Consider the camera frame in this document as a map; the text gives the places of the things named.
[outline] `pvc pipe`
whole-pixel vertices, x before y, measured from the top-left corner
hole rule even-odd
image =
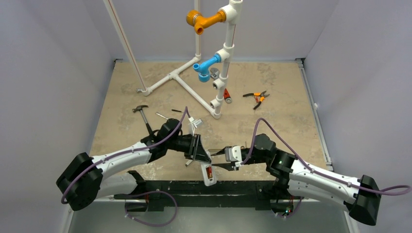
[[[167,75],[166,77],[164,77],[163,79],[161,79],[160,81],[156,82],[155,84],[153,84],[152,86],[150,86],[148,88],[149,92],[152,93],[156,88],[160,87],[161,85],[163,85],[165,82],[169,81],[170,79],[172,79],[170,77],[170,75]]]
[[[200,12],[200,0],[194,0],[194,9],[198,12]],[[196,53],[195,56],[201,59],[201,52],[200,52],[200,35],[196,34]]]
[[[227,24],[227,29],[226,29],[226,40],[224,41],[224,44],[228,47],[233,46],[233,41],[235,39],[235,28],[236,24]]]
[[[237,15],[233,18],[232,21],[228,22],[228,24],[227,24],[226,39],[225,39],[223,47],[224,48],[226,47],[227,49],[229,49],[230,56],[229,56],[228,59],[224,60],[223,67],[222,67],[222,72],[219,75],[220,79],[222,79],[222,81],[225,82],[225,85],[222,88],[219,89],[218,95],[216,96],[217,101],[223,99],[224,89],[227,86],[227,79],[228,79],[227,73],[229,71],[230,60],[232,60],[232,56],[233,56],[233,49],[234,49],[233,48],[234,47],[233,41],[235,39],[236,23],[237,23],[237,21],[239,20],[239,17],[240,17],[240,11],[241,11],[241,8],[242,8],[242,3],[243,3],[243,0],[229,0],[229,5],[236,10]],[[221,107],[222,107],[222,105],[219,105],[218,107],[215,108],[215,111],[213,113],[213,116],[215,118],[220,117]]]
[[[213,114],[213,108],[204,100],[202,97],[200,97],[189,85],[183,81],[179,75],[177,74],[172,74],[172,78],[175,79],[180,85],[185,88],[203,107],[205,107],[211,114]]]
[[[175,73],[175,74],[180,74],[181,72],[183,72],[183,70],[191,67],[193,64],[195,64],[196,62],[200,61],[200,58],[197,57],[193,57],[192,60],[186,62],[183,66],[175,69],[174,71],[172,71],[171,73]]]
[[[199,59],[194,57],[192,58],[192,60],[186,62],[184,65],[182,65],[181,67],[175,69],[174,71],[170,72],[166,77],[164,77],[163,79],[161,79],[160,81],[156,82],[155,84],[153,84],[152,86],[148,87],[148,92],[149,94],[152,93],[156,88],[160,87],[162,84],[164,84],[165,82],[173,79],[173,75],[172,74],[180,74],[183,70],[189,68],[190,66],[192,66],[194,63],[198,62]]]
[[[140,86],[143,88],[142,92],[146,96],[149,93],[147,93],[147,88],[144,85],[144,81],[142,79],[142,75],[139,70],[139,67],[137,66],[135,56],[133,55],[133,52],[132,52],[132,48],[130,47],[129,41],[127,40],[126,34],[124,33],[124,29],[120,23],[119,16],[117,15],[117,12],[112,3],[112,0],[103,0],[103,2],[110,15],[110,18],[112,19],[112,23],[115,26],[117,35],[119,36],[121,44],[123,45],[123,49],[127,57],[129,58],[129,61],[132,63],[133,70],[135,71],[136,75],[139,77]]]

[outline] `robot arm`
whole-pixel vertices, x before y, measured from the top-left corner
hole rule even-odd
[[[249,148],[242,149],[239,146],[226,147],[220,153],[224,152],[226,161],[230,163],[214,164],[214,166],[238,170],[243,166],[242,161],[246,159],[248,151]],[[305,162],[311,168],[308,170],[295,155],[277,149],[275,142],[265,134],[256,136],[252,156],[244,165],[258,163],[266,163],[266,171],[276,177],[274,188],[283,195],[324,201],[349,212],[349,215],[359,222],[367,225],[376,224],[381,195],[351,186],[354,184],[379,190],[373,178],[365,175],[361,179],[348,177]],[[325,178],[318,173],[343,180],[347,185]]]
[[[134,145],[119,151],[90,157],[87,153],[78,154],[62,175],[57,179],[57,186],[64,193],[69,185],[88,167],[95,165],[86,172],[66,195],[66,200],[74,211],[81,210],[91,204],[96,198],[114,194],[134,194],[143,178],[134,171],[124,175],[115,175],[130,167],[147,164],[164,155],[167,150],[183,152],[187,159],[201,162],[207,186],[216,182],[216,176],[207,173],[211,168],[210,154],[203,148],[199,134],[179,135],[181,126],[175,134],[168,137],[178,126],[177,119],[169,119],[162,125],[157,134],[151,133]],[[156,143],[168,139],[164,143],[155,146]]]

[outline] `wire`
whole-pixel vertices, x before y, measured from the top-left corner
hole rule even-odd
[[[311,171],[311,172],[313,172],[313,173],[315,173],[315,174],[317,174],[317,175],[320,175],[320,176],[322,176],[322,177],[331,179],[331,180],[333,180],[333,181],[336,181],[336,182],[345,184],[345,185],[347,185],[347,186],[349,186],[349,187],[357,188],[357,189],[360,189],[360,190],[363,190],[363,191],[367,191],[367,192],[375,193],[375,194],[380,194],[380,195],[400,196],[400,195],[407,194],[407,193],[409,193],[409,192],[411,191],[411,186],[410,186],[410,185],[405,185],[405,184],[404,184],[404,185],[392,186],[392,187],[384,188],[384,189],[381,189],[381,190],[373,190],[373,189],[361,187],[361,186],[359,186],[359,185],[355,185],[355,184],[352,184],[352,183],[348,183],[348,182],[343,181],[343,180],[341,180],[341,179],[338,179],[338,178],[335,178],[335,177],[326,175],[326,174],[324,174],[324,173],[321,173],[321,172],[319,172],[319,171],[316,171],[316,170],[314,170],[313,168],[311,168],[307,163],[305,163],[305,161],[302,159],[302,157],[300,157],[299,154],[298,154],[291,146],[289,146],[289,144],[288,144],[285,140],[283,140],[283,138],[273,129],[273,127],[267,122],[267,120],[265,120],[265,119],[263,119],[263,118],[259,118],[259,119],[256,121],[255,129],[253,130],[252,144],[250,145],[250,149],[249,149],[249,152],[247,153],[247,156],[246,156],[245,160],[241,162],[242,165],[245,164],[245,163],[250,159],[250,156],[252,155],[252,150],[253,150],[253,147],[254,147],[254,145],[255,145],[256,132],[257,132],[257,130],[258,130],[259,122],[260,122],[261,120],[263,120],[263,122],[265,122],[266,125],[267,125],[267,126],[272,130],[272,132],[276,135],[276,137],[279,138],[279,140],[282,141],[282,143],[285,144],[285,146],[287,146],[287,147],[292,151],[292,153],[293,153],[294,155],[296,155],[296,158],[303,164],[303,166],[305,166],[309,171]],[[402,190],[402,191],[399,191],[399,192],[390,192],[390,193],[388,192],[389,190],[398,189],[398,188],[406,188],[406,189],[405,189],[405,190]]]
[[[302,200],[303,200],[303,197],[301,197],[301,198],[299,199],[299,202],[297,203],[296,208],[293,208],[292,213],[290,213],[290,214],[289,214],[288,216],[286,216],[285,218],[290,218],[290,217],[292,217],[292,216],[297,212],[297,210],[298,210],[299,207],[300,207],[300,204],[302,203]]]
[[[166,140],[168,140],[168,139],[177,131],[177,129],[182,125],[182,122],[183,122],[183,120],[185,119],[186,114],[189,116],[188,107],[185,107],[185,111],[183,112],[183,116],[182,116],[182,118],[180,119],[179,123],[177,124],[176,128],[174,128],[174,130],[173,130],[168,136],[166,136],[163,140],[161,140],[160,142],[154,143],[153,145],[147,146],[147,147],[137,148],[137,149],[135,149],[134,151],[140,151],[140,150],[150,149],[150,148],[152,148],[152,147],[156,147],[156,146],[164,143],[164,142],[165,142]],[[120,156],[120,155],[123,155],[123,154],[126,154],[126,153],[130,153],[130,152],[132,152],[132,150],[120,151],[120,152],[118,152],[118,153],[116,153],[116,154],[113,154],[113,155],[110,155],[110,156],[108,156],[108,157],[105,157],[104,159],[99,160],[99,161],[93,163],[92,165],[90,165],[89,167],[87,167],[87,168],[86,168],[84,171],[82,171],[76,178],[74,178],[74,180],[68,185],[68,187],[66,188],[66,190],[65,190],[64,193],[63,193],[63,196],[62,196],[62,199],[61,199],[61,203],[62,203],[62,204],[67,204],[67,203],[68,203],[67,201],[65,201],[65,199],[66,199],[66,196],[67,196],[67,194],[69,193],[70,189],[73,187],[73,185],[74,185],[77,181],[79,181],[79,179],[80,179],[82,176],[84,176],[84,175],[85,175],[88,171],[90,171],[92,168],[94,168],[95,166],[103,163],[104,161],[107,161],[107,160],[109,160],[109,159],[115,158],[115,157],[117,157],[117,156]],[[127,213],[127,210],[125,209],[126,216],[128,216],[130,219],[132,219],[132,220],[134,220],[134,221],[136,221],[136,222],[142,223],[142,224],[147,225],[147,226],[152,226],[152,227],[163,227],[163,226],[166,226],[166,225],[168,225],[169,223],[171,223],[171,222],[176,218],[176,215],[177,215],[177,202],[176,202],[176,200],[174,199],[174,197],[173,197],[172,195],[170,195],[169,193],[163,192],[163,191],[151,191],[151,192],[146,192],[146,193],[142,193],[142,194],[139,194],[139,195],[130,195],[130,196],[137,198],[137,197],[144,196],[144,195],[148,195],[148,194],[151,194],[151,193],[163,193],[163,194],[167,195],[168,197],[170,197],[171,200],[174,202],[175,211],[174,211],[174,214],[173,214],[172,218],[171,218],[169,221],[167,221],[167,222],[165,222],[165,223],[162,223],[162,224],[153,224],[153,223],[144,222],[144,221],[141,221],[141,220],[139,220],[139,219],[137,219],[137,218],[131,217],[131,216]]]
[[[189,114],[189,111],[188,111],[188,108],[187,108],[187,107],[185,107],[185,111],[183,112],[183,116],[182,116],[182,118],[180,119],[179,123],[177,124],[176,128],[174,128],[174,130],[173,130],[168,136],[166,136],[163,140],[161,140],[160,142],[154,143],[153,145],[147,146],[147,147],[136,148],[136,149],[134,149],[134,151],[140,151],[140,150],[150,149],[150,148],[156,147],[156,146],[164,143],[164,142],[165,142],[166,140],[168,140],[168,139],[177,131],[177,129],[182,125],[183,119],[185,119],[186,114]],[[110,155],[110,156],[107,156],[107,157],[105,157],[104,159],[99,160],[99,161],[93,163],[92,165],[90,165],[89,167],[87,167],[87,168],[86,168],[85,170],[83,170],[76,178],[74,178],[74,180],[68,185],[68,187],[66,188],[66,190],[65,190],[64,193],[63,193],[63,196],[62,196],[62,199],[61,199],[61,203],[62,203],[62,204],[67,204],[67,203],[68,203],[67,201],[65,201],[65,199],[66,199],[66,196],[67,196],[67,194],[69,193],[70,189],[73,187],[73,185],[74,185],[77,181],[79,181],[79,179],[80,179],[82,176],[84,176],[84,175],[85,175],[87,172],[89,172],[92,168],[94,168],[95,166],[97,166],[97,165],[99,165],[99,164],[101,164],[101,163],[103,163],[103,162],[105,162],[105,161],[107,161],[107,160],[110,160],[110,159],[112,159],[112,158],[115,158],[115,157],[117,157],[117,156],[120,156],[120,155],[123,155],[123,154],[126,154],[126,153],[130,153],[130,152],[132,152],[132,150],[123,150],[123,151],[117,152],[117,153],[112,154],[112,155]]]
[[[171,219],[169,221],[167,221],[165,223],[161,223],[161,224],[154,224],[154,223],[144,222],[144,221],[139,220],[139,219],[137,219],[133,216],[130,216],[129,213],[127,212],[126,207],[124,208],[124,212],[126,213],[126,216],[124,216],[124,217],[129,217],[131,220],[134,220],[136,222],[139,222],[139,223],[144,224],[144,225],[149,226],[149,227],[164,227],[164,226],[168,225],[169,223],[171,223],[177,216],[177,202],[176,202],[176,199],[171,194],[169,194],[167,192],[163,192],[163,191],[150,191],[150,192],[147,192],[147,193],[142,193],[142,194],[137,194],[137,195],[127,195],[127,196],[130,197],[130,198],[138,198],[138,197],[149,195],[149,194],[152,194],[152,193],[165,194],[166,196],[168,196],[173,201],[173,203],[174,203],[174,214],[173,214],[173,216],[171,217]]]

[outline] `black mounting base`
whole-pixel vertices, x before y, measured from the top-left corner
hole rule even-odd
[[[276,203],[271,200],[289,200],[290,195],[280,194],[275,190],[274,181],[218,181],[215,185],[206,187],[203,181],[146,181],[144,193],[161,190],[170,193],[179,207],[232,207],[254,208],[255,210],[273,210]],[[127,195],[115,195],[115,199],[130,199]],[[129,211],[163,211],[164,207],[173,207],[173,201],[162,194],[151,194],[148,203],[126,204]]]

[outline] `white pvc pipe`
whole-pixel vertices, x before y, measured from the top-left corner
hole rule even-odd
[[[198,12],[200,12],[200,0],[194,0],[194,9]],[[196,57],[199,58],[200,60],[200,35],[196,34]]]
[[[149,87],[148,88],[149,91],[152,93],[156,88],[160,87],[162,84],[169,81],[170,79],[171,79],[171,77],[169,75],[167,75],[166,77],[164,77],[163,79],[161,79],[160,81],[156,82],[151,87]]]
[[[239,10],[239,11],[238,11],[238,14],[240,14],[240,9],[241,9],[242,1],[241,1],[241,0],[229,0],[229,4],[232,5],[232,6],[233,6],[233,3],[234,3],[234,2],[240,3],[240,5],[237,6],[237,9]],[[224,89],[225,89],[226,86],[227,86],[227,79],[226,79],[226,78],[228,77],[228,76],[227,76],[227,73],[229,72],[230,60],[232,60],[232,56],[233,56],[233,49],[234,49],[234,48],[233,48],[233,41],[234,41],[234,38],[235,38],[235,29],[236,29],[236,22],[234,22],[234,23],[229,22],[229,23],[227,24],[226,39],[225,39],[225,42],[224,42],[224,46],[230,47],[231,50],[230,50],[230,57],[229,57],[229,59],[226,59],[226,60],[224,60],[224,62],[223,62],[223,67],[222,67],[221,76],[222,76],[222,78],[225,79],[225,85],[224,85],[223,88],[220,88],[220,89],[219,89],[218,95],[216,96],[216,100],[217,100],[217,101],[223,99]],[[219,117],[220,117],[221,107],[222,107],[222,105],[220,104],[219,106],[217,106],[217,107],[215,108],[215,111],[214,111],[214,113],[213,113],[213,115],[214,115],[215,118],[219,118]]]
[[[117,35],[123,45],[123,49],[126,52],[127,57],[129,58],[130,63],[132,64],[133,70],[135,71],[136,75],[139,77],[140,86],[143,88],[143,93],[147,91],[146,86],[144,85],[144,81],[142,79],[141,72],[139,67],[137,66],[137,62],[135,60],[135,56],[133,55],[132,48],[130,47],[129,41],[127,40],[126,34],[124,33],[123,27],[121,26],[119,16],[117,15],[116,9],[112,3],[112,0],[103,0],[106,9],[112,19],[113,25],[115,26]]]
[[[224,41],[224,44],[228,47],[233,46],[233,40],[234,40],[234,35],[235,35],[235,28],[236,24],[227,24],[227,29],[226,29],[226,40]]]
[[[196,62],[198,62],[200,59],[197,57],[192,58],[192,60],[186,62],[183,66],[175,69],[174,71],[172,71],[171,73],[175,73],[175,74],[180,74],[183,70],[191,67],[193,64],[195,64]]]
[[[178,75],[173,74],[173,78],[180,83],[180,85],[185,88],[203,107],[205,107],[210,113],[213,113],[213,108],[200,97],[189,85],[185,83]]]

